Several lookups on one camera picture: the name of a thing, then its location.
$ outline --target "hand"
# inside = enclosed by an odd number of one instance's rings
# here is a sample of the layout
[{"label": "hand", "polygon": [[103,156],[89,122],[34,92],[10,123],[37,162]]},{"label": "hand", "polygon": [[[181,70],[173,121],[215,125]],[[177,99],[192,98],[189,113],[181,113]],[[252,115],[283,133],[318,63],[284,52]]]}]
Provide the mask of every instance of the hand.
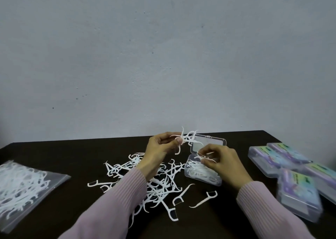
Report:
[{"label": "hand", "polygon": [[167,152],[182,143],[182,138],[175,139],[175,136],[170,137],[174,134],[181,135],[181,132],[166,132],[149,138],[145,155],[136,166],[146,177],[147,181],[156,175]]},{"label": "hand", "polygon": [[217,144],[208,144],[198,152],[205,157],[219,157],[219,163],[215,163],[209,159],[202,159],[201,162],[203,165],[216,171],[222,180],[233,186],[235,189],[240,190],[242,186],[253,181],[234,149]]}]

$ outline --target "fingernail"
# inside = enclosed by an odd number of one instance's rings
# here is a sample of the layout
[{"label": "fingernail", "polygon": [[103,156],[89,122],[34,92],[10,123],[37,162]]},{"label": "fingernail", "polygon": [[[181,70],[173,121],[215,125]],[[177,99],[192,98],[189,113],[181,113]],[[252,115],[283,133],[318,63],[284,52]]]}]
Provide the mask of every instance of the fingernail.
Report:
[{"label": "fingernail", "polygon": [[177,139],[177,142],[178,142],[179,144],[182,144],[183,139],[182,139],[181,137],[179,137],[179,138]]}]

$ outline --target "plastic bag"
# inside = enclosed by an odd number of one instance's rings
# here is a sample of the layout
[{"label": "plastic bag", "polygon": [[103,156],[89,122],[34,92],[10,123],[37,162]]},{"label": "plastic bag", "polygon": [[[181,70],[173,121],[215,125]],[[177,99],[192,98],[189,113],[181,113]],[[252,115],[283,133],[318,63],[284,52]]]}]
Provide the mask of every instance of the plastic bag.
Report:
[{"label": "plastic bag", "polygon": [[0,231],[10,233],[51,191],[70,178],[20,165],[0,165]]}]

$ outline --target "dark wooden table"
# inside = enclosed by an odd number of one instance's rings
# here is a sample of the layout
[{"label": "dark wooden table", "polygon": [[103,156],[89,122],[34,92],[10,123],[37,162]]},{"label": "dark wooden table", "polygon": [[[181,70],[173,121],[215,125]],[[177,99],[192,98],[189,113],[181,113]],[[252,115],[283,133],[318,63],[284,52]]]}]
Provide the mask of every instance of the dark wooden table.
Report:
[{"label": "dark wooden table", "polygon": [[[226,133],[206,133],[225,138],[227,145],[236,149],[242,163],[254,180],[265,183],[273,195],[276,193],[276,179],[265,177],[247,157],[250,146],[277,142],[265,131],[245,131]],[[72,178],[48,195],[31,213],[28,214],[9,234],[0,238],[57,238],[70,228],[102,194],[99,187],[87,187],[88,182],[99,180],[108,182],[107,170],[103,164],[123,164],[128,155],[144,152],[149,136],[109,139],[69,140],[49,142],[12,143],[0,150],[0,164],[14,161],[41,170],[69,174]],[[183,145],[180,155],[168,156],[165,162],[174,158],[185,163],[190,154],[187,144]],[[165,208],[160,204],[141,211],[135,216],[134,225],[128,238],[257,238],[249,221],[237,206],[236,192],[227,185],[211,186],[184,176],[180,172],[175,177],[177,185],[191,186],[183,196],[184,203],[176,206],[179,221],[169,219]],[[201,206],[191,209],[206,197],[206,191],[217,190],[218,197]],[[170,194],[165,202],[172,207],[172,199],[178,195]],[[322,198],[324,214],[319,223],[303,219],[310,232],[317,239],[336,237],[336,206]]]}]

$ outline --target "right hand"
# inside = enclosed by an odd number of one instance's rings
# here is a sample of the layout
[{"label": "right hand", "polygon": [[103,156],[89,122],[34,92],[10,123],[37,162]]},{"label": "right hand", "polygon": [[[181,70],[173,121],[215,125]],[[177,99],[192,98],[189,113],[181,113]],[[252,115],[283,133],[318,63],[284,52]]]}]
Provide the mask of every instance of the right hand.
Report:
[{"label": "right hand", "polygon": [[202,159],[201,163],[217,172],[222,180],[235,189],[240,190],[242,186],[253,181],[234,149],[217,144],[208,144],[198,152],[205,157],[219,157],[220,160],[217,163],[209,159]]}]

